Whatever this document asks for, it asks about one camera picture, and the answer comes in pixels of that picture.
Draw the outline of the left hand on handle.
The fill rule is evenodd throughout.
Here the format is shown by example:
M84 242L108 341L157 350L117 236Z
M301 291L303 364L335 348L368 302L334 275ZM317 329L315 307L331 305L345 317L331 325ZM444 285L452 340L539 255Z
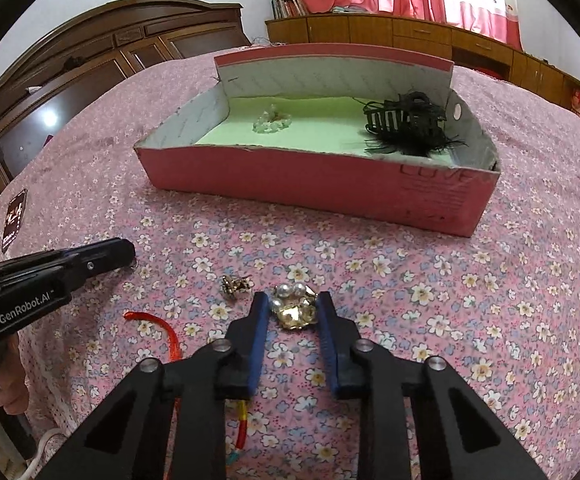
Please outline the left hand on handle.
M8 415L21 415L28 409L30 394L20 357L19 336L9 336L6 344L0 362L0 407Z

